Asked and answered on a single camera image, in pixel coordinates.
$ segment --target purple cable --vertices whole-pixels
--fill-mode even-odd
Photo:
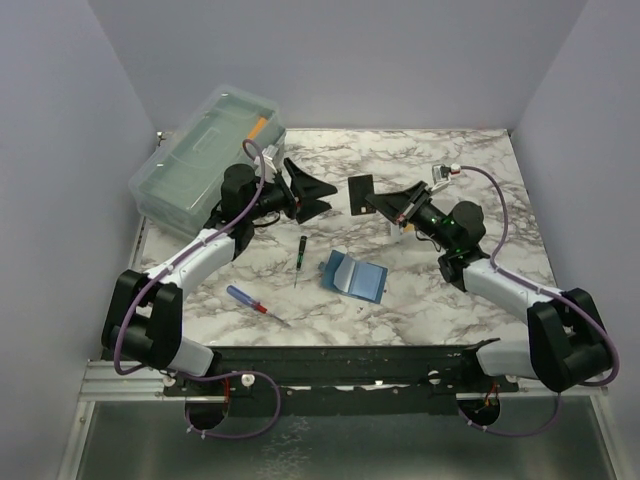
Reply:
[[[491,263],[491,266],[495,269],[496,272],[503,275],[504,277],[526,288],[538,291],[538,286],[536,284],[529,282],[526,279],[521,278],[520,276],[515,275],[512,272],[509,272],[508,270],[503,269],[496,262],[496,256],[498,255],[498,253],[504,246],[505,242],[507,241],[507,233],[509,231],[509,214],[507,212],[507,202],[504,198],[504,194],[502,193],[502,189],[500,188],[500,185],[498,185],[498,182],[496,181],[496,179],[493,178],[493,176],[489,172],[487,172],[486,170],[483,170],[482,168],[478,168],[470,165],[463,165],[460,168],[462,170],[470,170],[473,172],[480,173],[481,175],[484,175],[491,182],[491,184],[496,190],[496,193],[498,194],[498,197],[500,198],[500,204],[502,205],[502,217],[503,217],[502,236],[500,237],[500,241],[498,242],[498,245],[496,246],[496,248],[493,250],[493,252],[489,257],[489,262]],[[607,332],[605,332],[605,330],[598,324],[598,322],[596,322],[587,312],[585,312],[583,309],[581,309],[578,305],[576,305],[572,301],[564,298],[562,295],[558,295],[557,293],[547,290],[546,288],[540,288],[540,293],[547,295],[548,297],[551,297],[555,300],[558,300],[559,302],[562,302],[567,307],[573,309],[590,326],[592,326],[594,330],[596,330],[596,332],[598,332],[598,334],[603,338],[604,343],[607,346],[607,349],[609,350],[609,353],[612,359],[611,373],[609,374],[609,376],[604,380],[598,380],[594,382],[584,382],[582,385],[589,386],[589,387],[602,387],[610,384],[618,376],[618,373],[620,371],[620,356],[618,355],[618,350],[613,344],[613,341],[611,340],[609,335],[607,335]],[[477,430],[491,433],[493,435],[498,435],[501,437],[524,438],[524,437],[532,437],[534,435],[538,435],[540,433],[547,431],[549,428],[551,428],[558,421],[561,404],[562,404],[562,400],[560,398],[560,394],[558,394],[558,396],[556,397],[556,407],[553,411],[552,417],[547,421],[547,423],[542,425],[540,428],[532,432],[526,432],[526,433],[510,433],[510,432],[503,432],[500,430],[493,430],[491,428],[487,428],[485,426],[474,423],[460,409],[458,409],[458,413],[467,420],[467,423],[470,427],[475,428]]]
[[[246,217],[248,215],[248,213],[251,211],[251,209],[253,208],[253,206],[258,201],[258,197],[260,197],[260,193],[262,193],[262,187],[264,186],[265,171],[266,171],[266,165],[265,165],[265,161],[264,161],[264,156],[262,155],[262,150],[260,149],[260,146],[256,142],[254,142],[253,140],[247,138],[247,139],[242,141],[242,149],[244,150],[244,153],[249,158],[255,159],[256,155],[252,156],[249,153],[249,151],[247,150],[247,145],[251,145],[257,151],[257,156],[260,159],[260,182],[258,183],[258,188],[256,189],[256,193],[253,196],[253,198],[251,199],[251,201],[249,202],[249,204],[246,206],[246,208],[242,212],[240,212],[240,214],[236,218],[231,220],[229,223],[227,223],[225,226],[223,226],[220,230],[217,230],[215,233],[212,233],[211,235],[209,235],[205,239],[205,243],[209,243],[213,239],[215,239],[216,237],[222,235],[225,232],[228,232],[240,220],[242,220],[244,217]],[[142,301],[144,296],[147,294],[147,292],[149,290],[151,290],[151,288],[153,288],[153,286],[156,283],[158,283],[160,280],[162,280],[170,271],[172,271],[177,265],[179,265],[185,258],[187,258],[189,255],[191,255],[196,250],[202,248],[202,246],[203,246],[202,243],[195,243],[190,248],[188,248],[184,252],[182,252],[182,254],[180,256],[178,256],[170,265],[168,265],[167,267],[162,269],[158,275],[156,275],[154,278],[152,278],[149,281],[149,283],[147,283],[142,288],[142,290],[140,290],[138,295],[136,295],[136,297],[133,299],[133,302],[131,302],[131,305],[129,306],[129,309],[127,310],[127,313],[124,316],[124,319],[122,320],[122,325],[120,326],[120,331],[118,332],[118,338],[116,339],[116,346],[115,346],[114,351],[113,351],[113,368],[115,369],[115,371],[119,375],[129,375],[129,374],[131,374],[133,372],[137,372],[141,368],[144,368],[144,365],[140,364],[140,365],[136,365],[135,367],[131,367],[128,370],[123,370],[122,366],[120,365],[120,357],[122,356],[122,344],[124,343],[124,334],[127,331],[127,328],[129,327],[129,323],[131,322],[131,319],[133,318],[133,314],[135,313],[136,308],[138,307],[138,305],[140,304],[140,302]]]
[[[194,432],[199,433],[200,435],[205,435],[207,437],[211,437],[211,438],[222,438],[224,440],[245,440],[247,438],[254,438],[257,437],[259,435],[262,435],[263,433],[265,433],[267,430],[269,430],[271,427],[273,427],[276,424],[276,421],[278,420],[278,417],[280,416],[280,408],[282,406],[282,397],[280,396],[280,389],[278,388],[278,385],[276,384],[276,382],[268,375],[262,373],[262,372],[253,372],[253,371],[249,371],[249,370],[245,370],[245,371],[240,371],[240,372],[232,372],[232,373],[225,373],[223,375],[214,375],[213,377],[194,377],[193,375],[189,375],[189,374],[184,374],[181,373],[180,376],[184,377],[184,378],[188,378],[189,380],[195,380],[197,382],[218,382],[220,380],[224,380],[225,378],[232,378],[232,377],[239,377],[242,375],[254,375],[256,377],[261,377],[264,378],[267,382],[269,382],[271,384],[271,386],[273,387],[273,389],[276,392],[276,409],[275,412],[273,413],[273,416],[271,417],[271,419],[267,422],[267,424],[254,431],[254,432],[250,432],[250,433],[240,433],[237,435],[229,435],[226,433],[215,433],[212,431],[207,431],[207,430],[198,430],[196,427],[193,426],[193,424],[191,423],[191,417],[189,414],[189,410],[186,411],[185,413],[185,419],[187,420],[187,423],[189,424],[189,429],[193,430]]]

